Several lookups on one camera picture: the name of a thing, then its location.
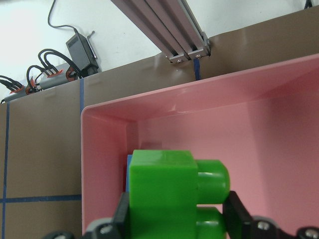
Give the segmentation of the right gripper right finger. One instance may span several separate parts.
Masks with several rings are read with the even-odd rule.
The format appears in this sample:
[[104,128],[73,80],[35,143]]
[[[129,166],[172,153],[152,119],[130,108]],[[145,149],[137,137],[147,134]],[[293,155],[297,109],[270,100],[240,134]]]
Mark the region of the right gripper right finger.
[[231,239],[278,239],[277,227],[270,221],[253,218],[235,191],[222,205],[226,231]]

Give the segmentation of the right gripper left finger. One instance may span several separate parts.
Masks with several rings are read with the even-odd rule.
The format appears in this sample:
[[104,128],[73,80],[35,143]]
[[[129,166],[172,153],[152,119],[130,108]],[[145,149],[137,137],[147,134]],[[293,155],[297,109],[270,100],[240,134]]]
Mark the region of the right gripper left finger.
[[84,233],[85,239],[129,239],[129,192],[121,194],[112,218],[93,221]]

